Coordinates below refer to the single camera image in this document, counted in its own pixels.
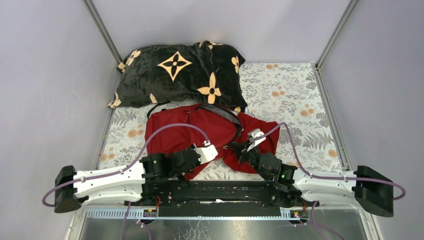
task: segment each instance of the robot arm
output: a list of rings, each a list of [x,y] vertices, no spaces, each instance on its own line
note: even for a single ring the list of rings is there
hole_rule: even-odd
[[[92,203],[119,203],[129,201],[139,204],[149,203],[151,199],[160,196],[168,199],[163,205],[179,205],[186,201],[254,201],[262,206],[292,207],[297,204],[315,201],[359,203],[364,210],[383,217],[393,216],[393,186],[353,180],[356,177],[390,181],[378,172],[366,166],[359,166],[357,171],[325,172],[309,171],[308,174],[282,163],[271,153],[261,154],[258,145],[265,138],[259,129],[252,131],[249,141],[232,143],[231,147],[240,163],[249,163],[264,179],[264,184],[258,187],[241,187],[240,182],[213,182],[205,187],[204,183],[187,182],[182,174],[190,173],[192,169],[212,161],[218,155],[215,146],[205,142],[204,147],[192,146],[165,155],[153,153],[137,161],[127,171],[122,171],[126,165],[110,169],[93,171],[75,171],[73,166],[64,167],[56,178],[56,186],[71,180],[80,179],[69,186],[55,191],[54,211],[66,213],[74,211],[81,205]],[[121,171],[97,179],[85,180],[87,177],[99,176]],[[333,177],[320,179],[314,176]],[[231,192],[225,191],[232,183]],[[249,199],[246,189],[251,190]]]
[[[142,198],[143,185],[146,182],[165,182],[215,159],[218,155],[215,146],[209,142],[204,144],[204,147],[193,146],[169,156],[161,153],[150,154],[137,161],[127,171],[123,169],[128,165],[91,171],[75,171],[72,165],[65,166],[56,178],[56,186],[71,180],[81,181],[55,191],[54,212],[71,212],[87,204],[137,202]],[[121,173],[86,180],[88,177],[114,172]]]

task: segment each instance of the black strap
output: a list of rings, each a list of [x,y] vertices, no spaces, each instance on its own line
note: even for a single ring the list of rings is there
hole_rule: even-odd
[[[236,140],[236,138],[242,133],[242,129],[243,129],[242,122],[233,112],[226,109],[225,107],[220,106],[220,105],[212,105],[212,104],[209,104],[209,103],[203,103],[203,104],[197,106],[194,110],[197,110],[197,109],[204,109],[206,111],[217,114],[217,115],[223,117],[224,119],[227,119],[228,121],[232,122],[235,125],[235,127],[237,128],[237,130],[235,131],[235,135],[232,137],[232,139],[227,144],[225,144],[224,146],[219,147],[219,149],[229,146],[230,143],[232,143],[234,140]]]
[[[155,108],[165,105],[165,104],[169,104],[171,101],[166,101],[166,102],[161,102],[161,103],[157,103],[156,105],[154,105],[152,108],[150,108],[150,110],[147,113],[147,119],[150,118],[150,114],[152,114],[153,110],[155,110]]]

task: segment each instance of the metal sheet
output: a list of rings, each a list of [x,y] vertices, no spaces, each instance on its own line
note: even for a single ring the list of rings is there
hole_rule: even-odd
[[[316,210],[316,222],[341,233],[346,240],[366,240],[360,214],[355,209]],[[116,240],[121,219],[86,218],[82,240]],[[275,220],[155,220],[148,225],[155,240],[321,240],[313,226],[293,227]],[[339,237],[323,229],[328,240]],[[148,231],[133,219],[125,223],[125,240],[149,239]]]

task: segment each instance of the tan star pattern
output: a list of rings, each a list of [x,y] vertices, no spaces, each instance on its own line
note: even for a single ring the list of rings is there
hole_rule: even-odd
[[[210,48],[210,50],[212,50],[214,46],[224,45],[223,43],[215,43],[213,41],[209,41],[209,43],[210,45],[208,47]]]
[[[231,58],[232,64],[234,64],[235,72],[239,73],[239,56],[233,56]]]
[[[216,83],[217,83],[217,79],[215,78],[215,73],[212,72],[209,77],[209,86],[204,86],[197,89],[201,94],[209,95],[207,97],[207,102],[209,104],[215,103],[215,96],[218,96],[218,97],[221,96],[220,88],[219,87],[215,88]]]
[[[151,94],[151,93],[150,93],[150,100],[151,100],[151,103],[152,104],[157,104],[158,103],[158,100],[156,100],[156,97],[153,94]]]
[[[115,100],[111,101],[107,106],[111,109],[118,107],[121,104],[121,100],[118,97],[118,93],[115,92]]]
[[[183,56],[181,56],[180,52],[177,51],[170,58],[158,64],[159,67],[165,69],[172,81],[175,81],[178,73],[188,65],[192,64],[191,61],[187,61]]]

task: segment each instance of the tan flower pattern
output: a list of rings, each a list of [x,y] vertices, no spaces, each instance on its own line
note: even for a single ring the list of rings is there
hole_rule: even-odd
[[[134,51],[132,51],[131,52],[131,55],[126,60],[125,66],[130,66],[134,62],[134,59],[136,57],[140,56],[141,53],[142,53],[142,51],[140,51],[140,50],[134,50]]]
[[[215,78],[215,73],[212,72],[209,77],[209,86],[204,86],[197,89],[201,94],[209,95],[207,97],[207,102],[209,104],[215,103],[215,96],[218,96],[218,97],[221,96],[220,88],[219,87],[215,88],[216,83],[217,83],[217,79]]]
[[[114,109],[121,105],[121,100],[119,99],[118,93],[115,92],[115,100],[111,101],[107,106],[111,109]]]
[[[165,69],[174,82],[178,73],[190,64],[192,64],[191,61],[187,61],[183,56],[181,56],[179,51],[176,51],[174,55],[159,63],[158,66]]]
[[[239,73],[239,56],[233,56],[231,62],[234,64],[235,72]]]
[[[305,168],[316,171],[340,170],[339,156],[311,64],[270,63],[269,67],[271,70],[267,68],[267,63],[244,63],[240,67],[240,86],[248,104],[246,114],[267,122],[288,123],[297,154]],[[194,100],[171,102],[153,112],[196,103]],[[125,165],[134,160],[145,143],[146,114],[151,108],[151,105],[116,108],[99,169]],[[313,109],[314,113],[310,114],[309,109]],[[114,158],[109,159],[110,154],[114,154]],[[283,163],[297,165],[284,127],[279,132],[275,156]],[[195,180],[261,181],[262,178],[258,174],[233,171],[219,159],[212,161]]]
[[[209,49],[212,50],[214,46],[224,45],[223,43],[215,43],[213,41],[209,41],[210,45],[208,45]]]

